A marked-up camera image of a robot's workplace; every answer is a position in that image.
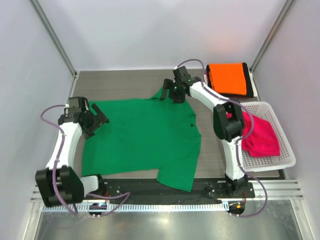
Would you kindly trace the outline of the green t-shirt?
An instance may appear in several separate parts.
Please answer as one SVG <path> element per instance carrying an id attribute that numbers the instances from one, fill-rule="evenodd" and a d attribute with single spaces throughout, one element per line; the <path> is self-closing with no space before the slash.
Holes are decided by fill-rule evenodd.
<path id="1" fill-rule="evenodd" d="M 159 183 L 192 190 L 202 141 L 196 114 L 160 96 L 96 102 L 109 123 L 84 142 L 83 176 L 157 170 Z"/>

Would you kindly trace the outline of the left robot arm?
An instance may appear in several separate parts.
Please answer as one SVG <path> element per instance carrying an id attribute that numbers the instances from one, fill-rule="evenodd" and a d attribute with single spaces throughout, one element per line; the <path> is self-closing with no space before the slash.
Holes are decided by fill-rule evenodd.
<path id="1" fill-rule="evenodd" d="M 57 128 L 58 137 L 51 158 L 45 168 L 35 173 L 43 203 L 46 207 L 81 203 L 90 194 L 100 200 L 107 188 L 99 173 L 79 177 L 74 171 L 76 148 L 81 137 L 94 137 L 95 131 L 109 119 L 94 103 L 83 96 L 70 97 L 63 105 L 63 113 L 56 122 L 40 119 Z"/>

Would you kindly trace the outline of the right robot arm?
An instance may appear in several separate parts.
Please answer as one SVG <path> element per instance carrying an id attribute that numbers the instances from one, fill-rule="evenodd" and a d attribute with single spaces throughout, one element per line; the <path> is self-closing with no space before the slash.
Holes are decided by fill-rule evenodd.
<path id="1" fill-rule="evenodd" d="M 213 114 L 213 130 L 221 140 L 225 162 L 225 191 L 236 198 L 248 186 L 248 175 L 243 168 L 242 138 L 245 128 L 243 110 L 246 108 L 235 100 L 213 91 L 204 78 L 192 77 L 185 66 L 173 70 L 174 79 L 164 79 L 160 100 L 169 97 L 174 104 L 185 102 L 186 96 L 197 99 Z"/>

